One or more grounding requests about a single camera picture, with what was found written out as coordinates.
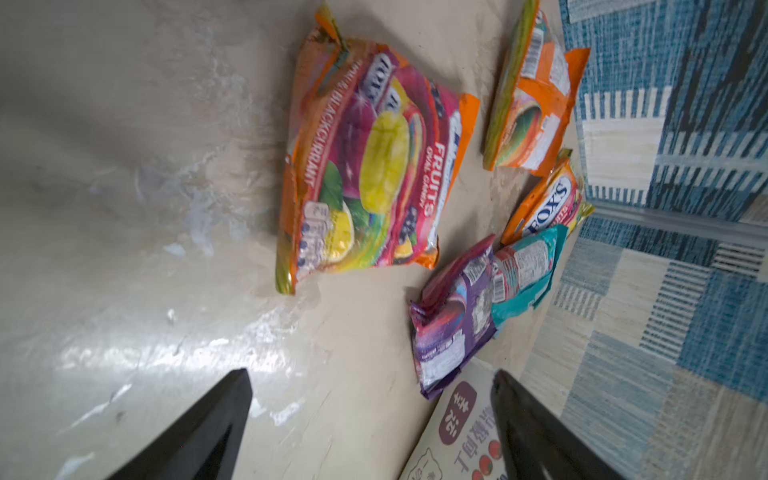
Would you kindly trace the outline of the pink fruits candy bag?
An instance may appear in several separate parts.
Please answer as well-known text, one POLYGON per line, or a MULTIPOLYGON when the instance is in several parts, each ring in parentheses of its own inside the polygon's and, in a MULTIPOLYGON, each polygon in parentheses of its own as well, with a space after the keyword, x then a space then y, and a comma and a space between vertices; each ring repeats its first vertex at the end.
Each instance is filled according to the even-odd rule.
POLYGON ((480 102, 388 45, 342 34, 326 4, 294 75, 275 284, 439 259, 438 225, 480 102))
POLYGON ((559 151, 554 168, 541 179, 511 215, 501 236, 513 244, 550 227, 564 225, 571 233, 594 211, 586 199, 584 183, 571 166, 571 149, 559 151))

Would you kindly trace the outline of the white printed paper bag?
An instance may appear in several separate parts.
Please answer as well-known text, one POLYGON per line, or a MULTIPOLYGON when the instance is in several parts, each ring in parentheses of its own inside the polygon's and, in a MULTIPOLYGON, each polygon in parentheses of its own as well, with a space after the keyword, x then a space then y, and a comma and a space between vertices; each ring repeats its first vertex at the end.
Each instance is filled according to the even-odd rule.
POLYGON ((472 359, 446 388, 400 475, 409 480, 506 479, 491 406, 494 370, 472 359))

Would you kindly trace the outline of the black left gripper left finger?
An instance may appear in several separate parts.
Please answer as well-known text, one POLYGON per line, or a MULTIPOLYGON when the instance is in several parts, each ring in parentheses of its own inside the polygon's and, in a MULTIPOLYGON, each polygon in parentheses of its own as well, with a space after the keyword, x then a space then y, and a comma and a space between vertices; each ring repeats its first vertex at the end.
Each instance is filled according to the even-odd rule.
POLYGON ((112 479, 230 479, 252 401, 245 369, 232 370, 112 479))

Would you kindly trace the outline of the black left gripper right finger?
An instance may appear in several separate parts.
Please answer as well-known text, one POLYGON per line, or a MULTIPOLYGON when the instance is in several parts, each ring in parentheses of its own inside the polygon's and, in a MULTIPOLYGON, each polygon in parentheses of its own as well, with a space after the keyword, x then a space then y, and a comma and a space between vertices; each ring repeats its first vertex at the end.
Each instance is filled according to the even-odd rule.
POLYGON ((621 477, 507 371, 495 372, 490 400, 510 479, 621 477))

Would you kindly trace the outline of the orange snack bag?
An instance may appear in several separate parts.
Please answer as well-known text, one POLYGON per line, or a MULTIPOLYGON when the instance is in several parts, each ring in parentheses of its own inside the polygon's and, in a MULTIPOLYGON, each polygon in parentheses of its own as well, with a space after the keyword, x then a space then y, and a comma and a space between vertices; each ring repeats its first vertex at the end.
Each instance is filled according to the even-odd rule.
POLYGON ((590 50, 566 51, 538 1, 524 1, 496 87, 483 166, 520 168, 543 177, 554 169, 590 50))

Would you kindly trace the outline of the teal snack bag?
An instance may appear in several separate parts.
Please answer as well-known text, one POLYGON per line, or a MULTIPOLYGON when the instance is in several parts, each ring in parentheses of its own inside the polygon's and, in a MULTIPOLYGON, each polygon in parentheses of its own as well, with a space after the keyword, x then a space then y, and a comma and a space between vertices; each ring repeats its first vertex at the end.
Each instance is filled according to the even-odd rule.
POLYGON ((495 253, 491 317, 497 330, 508 320, 535 309, 546 297, 568 232, 567 226, 556 225, 495 253))

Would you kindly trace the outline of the purple snack bag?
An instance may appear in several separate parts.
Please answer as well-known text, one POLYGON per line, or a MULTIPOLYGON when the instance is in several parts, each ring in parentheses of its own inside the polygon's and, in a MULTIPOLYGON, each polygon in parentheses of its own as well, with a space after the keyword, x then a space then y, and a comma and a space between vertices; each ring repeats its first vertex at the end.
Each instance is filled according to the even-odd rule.
POLYGON ((409 305, 412 351, 421 394, 437 396, 495 333, 491 318, 490 235, 431 278, 409 305))

